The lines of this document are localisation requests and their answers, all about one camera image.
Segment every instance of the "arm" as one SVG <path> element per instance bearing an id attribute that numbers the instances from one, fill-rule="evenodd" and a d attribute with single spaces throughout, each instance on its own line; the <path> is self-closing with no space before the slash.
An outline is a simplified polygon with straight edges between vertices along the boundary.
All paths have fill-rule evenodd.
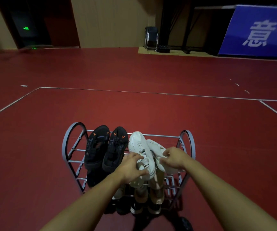
<path id="1" fill-rule="evenodd" d="M 160 161 L 189 173 L 224 230 L 277 230 L 277 221 L 181 149 L 171 147 Z"/>
<path id="2" fill-rule="evenodd" d="M 41 231 L 94 230 L 117 189 L 149 173 L 136 169 L 136 162 L 143 158 L 137 153 L 125 155 L 112 174 L 60 212 Z"/>

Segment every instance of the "white court line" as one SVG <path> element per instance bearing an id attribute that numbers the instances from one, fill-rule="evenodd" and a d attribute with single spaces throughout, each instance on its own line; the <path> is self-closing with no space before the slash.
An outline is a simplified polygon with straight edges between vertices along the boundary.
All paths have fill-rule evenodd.
<path id="1" fill-rule="evenodd" d="M 264 104 L 265 106 L 267 106 L 269 109 L 271 109 L 273 112 L 277 113 L 277 111 L 273 108 L 271 108 L 269 105 L 267 105 L 266 103 L 264 103 L 263 101 L 259 101 L 260 103 Z"/>
<path id="2" fill-rule="evenodd" d="M 118 90 L 102 90 L 102 89 L 87 89 L 87 88 L 67 88 L 67 87 L 40 87 L 40 88 L 74 89 L 74 90 L 88 90 L 88 91 L 114 91 L 114 92 L 162 94 L 162 95 L 182 95 L 182 96 L 193 96 L 193 97 L 223 98 L 223 99 L 235 99 L 235 100 L 257 100 L 257 101 L 263 100 L 263 101 L 275 101 L 275 102 L 277 102 L 277 100 L 267 100 L 267 99 L 237 98 L 237 97 L 222 97 L 222 96 L 205 96 L 205 95 L 185 95 L 185 94 L 160 93 L 160 92 L 118 91 Z"/>
<path id="3" fill-rule="evenodd" d="M 7 105 L 6 107 L 2 108 L 0 112 L 2 112 L 4 109 L 7 109 L 9 106 L 13 105 L 14 103 L 17 103 L 19 100 L 23 99 L 26 97 L 28 94 L 31 94 L 33 91 L 38 90 L 39 88 L 36 88 L 35 90 L 32 90 L 31 92 L 27 93 L 26 95 L 22 96 L 20 99 L 17 99 L 16 101 L 12 102 L 11 104 Z"/>

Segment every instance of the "red floor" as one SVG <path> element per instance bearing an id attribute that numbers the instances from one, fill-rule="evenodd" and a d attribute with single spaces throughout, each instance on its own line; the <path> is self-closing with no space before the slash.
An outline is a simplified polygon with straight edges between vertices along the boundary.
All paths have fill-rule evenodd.
<path id="1" fill-rule="evenodd" d="M 133 93 L 277 99 L 277 61 L 146 55 L 136 48 L 0 54 L 0 109 L 39 86 L 132 92 L 41 88 L 0 112 L 0 230 L 38 230 L 79 197 L 61 157 L 75 121 L 162 135 L 189 129 L 197 160 L 277 219 L 275 112 L 256 100 Z M 277 110 L 277 102 L 266 103 Z M 194 230 L 221 230 L 192 181 L 183 203 L 179 215 Z M 134 220 L 104 215 L 97 230 L 131 230 Z M 155 229 L 174 228 L 161 216 L 145 230 Z"/>

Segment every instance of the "blue sign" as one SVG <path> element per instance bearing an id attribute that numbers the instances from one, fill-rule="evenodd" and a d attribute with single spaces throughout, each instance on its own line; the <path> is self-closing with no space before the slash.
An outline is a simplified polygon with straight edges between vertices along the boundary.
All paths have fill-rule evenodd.
<path id="1" fill-rule="evenodd" d="M 277 7 L 237 5 L 219 54 L 277 57 Z"/>

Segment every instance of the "person's right hand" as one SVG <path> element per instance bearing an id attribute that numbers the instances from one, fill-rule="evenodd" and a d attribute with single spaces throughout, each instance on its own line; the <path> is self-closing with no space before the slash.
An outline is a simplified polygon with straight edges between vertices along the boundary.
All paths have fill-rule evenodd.
<path id="1" fill-rule="evenodd" d="M 168 166 L 176 169 L 185 169 L 185 163 L 188 162 L 191 157 L 176 147 L 167 148 L 163 155 L 167 158 L 161 157 L 160 163 L 166 163 Z"/>

